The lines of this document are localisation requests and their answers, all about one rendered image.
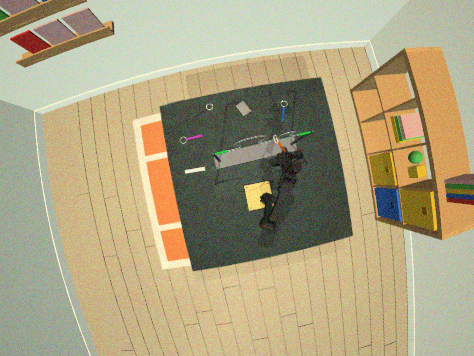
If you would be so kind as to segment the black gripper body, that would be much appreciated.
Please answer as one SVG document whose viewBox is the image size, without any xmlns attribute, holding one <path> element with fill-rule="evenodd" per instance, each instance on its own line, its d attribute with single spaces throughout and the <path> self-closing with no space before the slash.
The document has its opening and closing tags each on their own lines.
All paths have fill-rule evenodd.
<svg viewBox="0 0 474 356">
<path fill-rule="evenodd" d="M 301 152 L 300 150 L 298 150 L 298 151 L 295 151 L 295 152 L 294 152 L 294 155 L 288 153 L 288 154 L 287 154 L 287 157 L 289 158 L 289 163 L 288 163 L 287 165 L 283 164 L 283 165 L 281 166 L 282 170 L 283 170 L 284 168 L 287 168 L 287 167 L 292 163 L 292 159 L 294 159 L 294 158 L 296 158 L 297 160 L 298 160 L 298 159 L 303 159 L 303 154 L 302 154 L 302 152 Z M 274 162 L 274 158 L 270 159 L 270 164 L 271 164 L 273 167 L 280 166 L 279 163 L 275 163 L 275 162 Z"/>
</svg>

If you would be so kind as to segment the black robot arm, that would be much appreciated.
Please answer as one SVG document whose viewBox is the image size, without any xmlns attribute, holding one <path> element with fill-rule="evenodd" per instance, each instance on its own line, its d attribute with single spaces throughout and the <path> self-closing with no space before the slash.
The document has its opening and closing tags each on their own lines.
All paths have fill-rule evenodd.
<svg viewBox="0 0 474 356">
<path fill-rule="evenodd" d="M 287 157 L 286 152 L 283 151 L 277 153 L 277 156 L 274 157 L 274 162 L 279 163 L 280 167 L 283 164 L 287 165 L 289 163 L 289 158 Z M 263 205 L 265 204 L 264 217 L 260 221 L 261 228 L 267 231 L 271 231 L 276 228 L 279 218 L 278 215 L 281 211 L 281 208 L 283 207 L 286 197 L 291 194 L 291 191 L 293 191 L 296 185 L 298 178 L 295 176 L 301 168 L 301 163 L 298 160 L 294 160 L 287 168 L 282 170 L 283 175 L 281 175 L 281 179 L 279 181 L 279 194 L 277 200 L 275 195 L 267 192 L 266 194 L 264 193 L 262 196 L 260 196 L 260 202 L 262 202 Z M 291 180 L 293 180 L 294 183 Z M 274 202 L 275 205 L 273 207 Z"/>
</svg>

